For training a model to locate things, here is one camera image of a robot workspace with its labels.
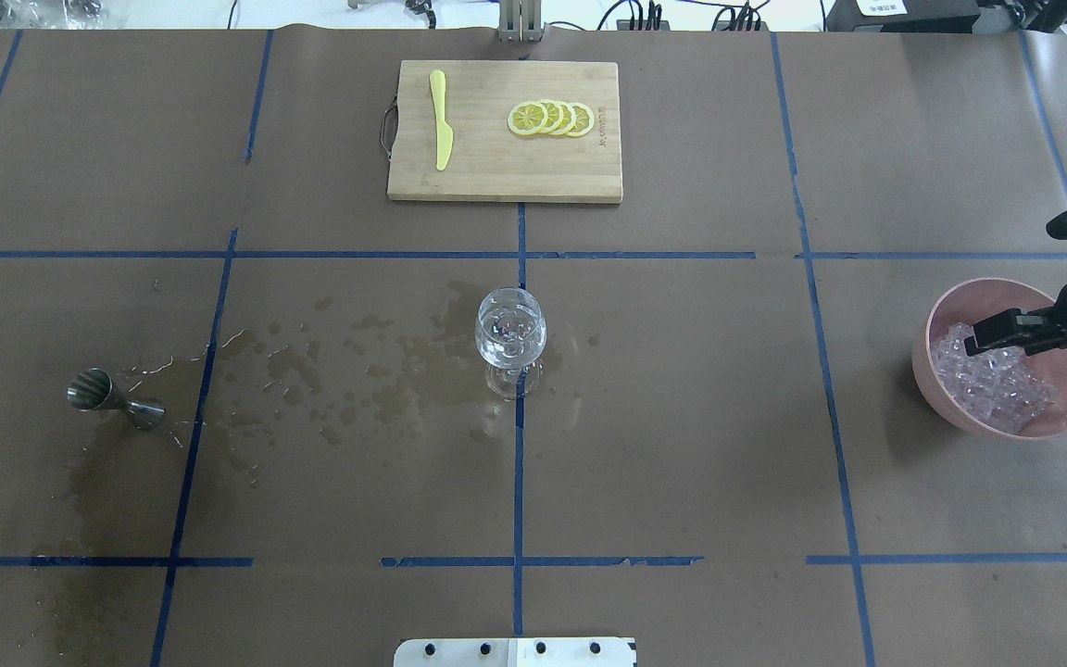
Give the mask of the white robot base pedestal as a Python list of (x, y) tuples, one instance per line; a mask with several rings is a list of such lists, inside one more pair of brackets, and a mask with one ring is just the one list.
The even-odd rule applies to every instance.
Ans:
[(412, 638), (394, 666), (636, 666), (633, 638), (618, 636)]

